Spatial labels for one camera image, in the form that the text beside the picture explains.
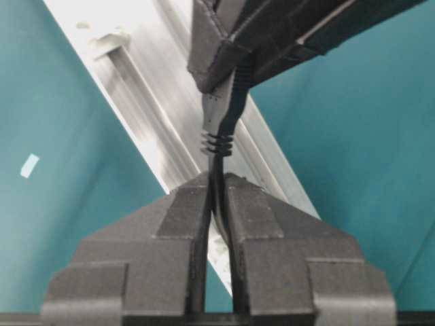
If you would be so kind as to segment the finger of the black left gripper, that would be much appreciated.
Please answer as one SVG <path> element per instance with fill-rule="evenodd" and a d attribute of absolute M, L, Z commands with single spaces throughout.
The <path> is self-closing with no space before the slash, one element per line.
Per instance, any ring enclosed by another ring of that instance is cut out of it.
<path fill-rule="evenodd" d="M 231 42 L 210 1 L 194 1 L 188 71 L 202 93 L 211 92 L 248 54 Z"/>
<path fill-rule="evenodd" d="M 254 55 L 253 85 L 321 56 L 418 1 L 218 1 L 224 47 L 217 54 L 221 80 Z"/>

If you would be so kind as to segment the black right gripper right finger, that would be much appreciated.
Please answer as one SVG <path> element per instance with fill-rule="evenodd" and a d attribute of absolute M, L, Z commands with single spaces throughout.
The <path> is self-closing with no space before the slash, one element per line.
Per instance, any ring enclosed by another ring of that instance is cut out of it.
<path fill-rule="evenodd" d="M 234 309 L 252 325 L 395 325 L 382 270 L 357 240 L 246 179 L 225 176 Z"/>

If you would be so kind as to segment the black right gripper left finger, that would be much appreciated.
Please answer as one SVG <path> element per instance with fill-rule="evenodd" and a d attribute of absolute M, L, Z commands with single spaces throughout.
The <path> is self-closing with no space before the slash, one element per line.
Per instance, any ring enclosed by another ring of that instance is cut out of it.
<path fill-rule="evenodd" d="M 56 273 L 44 325 L 176 325 L 205 309 L 207 173 L 82 239 Z"/>

